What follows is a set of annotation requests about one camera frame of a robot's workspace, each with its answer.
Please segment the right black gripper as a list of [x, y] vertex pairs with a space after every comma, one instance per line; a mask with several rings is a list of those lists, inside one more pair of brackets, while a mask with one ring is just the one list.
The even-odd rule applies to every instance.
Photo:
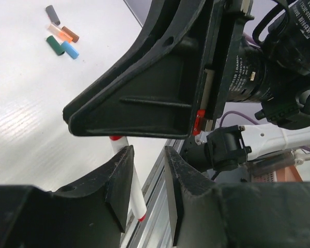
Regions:
[[280, 128], [310, 127], [310, 1], [277, 1], [255, 27], [254, 44], [242, 33], [252, 17], [241, 1], [210, 1], [205, 7], [219, 15], [214, 51], [207, 56], [214, 79], [193, 133], [222, 117], [226, 102], [260, 103], [255, 118]]

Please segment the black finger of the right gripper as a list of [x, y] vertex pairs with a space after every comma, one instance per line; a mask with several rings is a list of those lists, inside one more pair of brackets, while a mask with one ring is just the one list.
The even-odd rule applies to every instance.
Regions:
[[186, 138], [204, 86], [213, 1], [153, 1], [137, 39], [63, 109], [75, 136]]

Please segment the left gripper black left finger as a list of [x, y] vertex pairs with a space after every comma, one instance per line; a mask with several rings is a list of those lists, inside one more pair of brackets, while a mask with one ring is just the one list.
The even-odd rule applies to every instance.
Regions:
[[68, 198], [94, 196], [101, 189], [101, 197], [113, 215], [121, 232], [126, 231], [130, 192], [132, 186], [134, 148], [123, 147], [109, 161], [80, 179], [59, 188], [54, 194]]

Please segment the red capped marker pen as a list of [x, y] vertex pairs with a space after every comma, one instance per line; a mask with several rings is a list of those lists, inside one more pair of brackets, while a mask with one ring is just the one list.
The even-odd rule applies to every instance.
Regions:
[[[124, 147], [129, 146], [129, 142], [126, 136], [109, 136], [109, 139], [111, 141], [114, 153], [118, 153]], [[135, 166], [133, 166], [130, 206], [134, 217], [139, 222], [142, 222], [146, 217], [147, 207]]]

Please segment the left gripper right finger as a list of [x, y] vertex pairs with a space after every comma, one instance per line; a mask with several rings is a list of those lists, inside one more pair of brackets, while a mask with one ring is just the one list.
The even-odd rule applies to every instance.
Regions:
[[173, 245], [217, 245], [212, 183], [173, 148], [164, 148], [165, 181]]

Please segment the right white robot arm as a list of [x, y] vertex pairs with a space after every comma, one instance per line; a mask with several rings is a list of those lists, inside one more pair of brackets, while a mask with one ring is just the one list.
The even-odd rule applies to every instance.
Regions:
[[229, 171], [310, 145], [310, 1], [276, 1], [243, 35], [252, 1], [153, 1], [126, 54], [73, 99], [75, 136], [185, 139], [183, 158]]

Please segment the brown pen cap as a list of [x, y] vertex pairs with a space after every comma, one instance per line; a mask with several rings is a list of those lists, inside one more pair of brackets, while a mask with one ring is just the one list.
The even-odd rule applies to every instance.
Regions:
[[62, 28], [62, 31], [64, 31], [66, 34], [68, 34], [71, 38], [72, 38], [72, 41], [74, 42], [74, 43], [77, 43], [78, 42], [78, 40], [79, 40], [79, 36], [76, 34], [76, 33], [74, 33], [73, 31], [71, 31], [69, 28], [67, 28], [66, 26], [63, 26]]

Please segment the grey pen cap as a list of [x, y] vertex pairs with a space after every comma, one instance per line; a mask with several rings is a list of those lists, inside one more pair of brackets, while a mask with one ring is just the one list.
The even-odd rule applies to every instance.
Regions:
[[60, 19], [52, 5], [48, 5], [45, 8], [45, 11], [52, 23], [54, 23], [55, 25], [60, 25]]

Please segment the dark green pen cap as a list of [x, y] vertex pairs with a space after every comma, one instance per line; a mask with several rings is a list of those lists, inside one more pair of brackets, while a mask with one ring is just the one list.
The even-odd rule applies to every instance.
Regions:
[[61, 47], [61, 45], [53, 36], [48, 36], [46, 38], [46, 42], [57, 56], [61, 56], [65, 53], [65, 50]]

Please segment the aluminium front rail frame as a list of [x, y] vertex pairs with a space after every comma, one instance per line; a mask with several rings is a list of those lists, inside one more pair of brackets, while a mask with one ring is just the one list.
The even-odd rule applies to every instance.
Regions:
[[126, 232], [120, 247], [172, 247], [168, 201], [164, 175], [164, 151], [161, 151], [142, 188], [147, 212], [138, 221], [129, 212]]

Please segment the blue pen cap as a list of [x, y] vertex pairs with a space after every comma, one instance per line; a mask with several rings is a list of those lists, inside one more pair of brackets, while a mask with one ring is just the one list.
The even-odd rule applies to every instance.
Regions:
[[65, 52], [72, 58], [77, 59], [79, 56], [78, 51], [68, 42], [64, 41], [61, 44], [61, 47], [65, 50]]

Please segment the orange pen cap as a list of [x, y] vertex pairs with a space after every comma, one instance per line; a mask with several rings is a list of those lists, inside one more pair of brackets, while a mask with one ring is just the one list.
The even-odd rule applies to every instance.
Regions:
[[48, 31], [51, 32], [53, 35], [57, 36], [59, 39], [61, 39], [62, 41], [66, 41], [68, 43], [70, 43], [73, 38], [71, 36], [69, 36], [65, 31], [63, 31], [62, 29], [60, 29], [56, 24], [51, 23], [48, 26]]

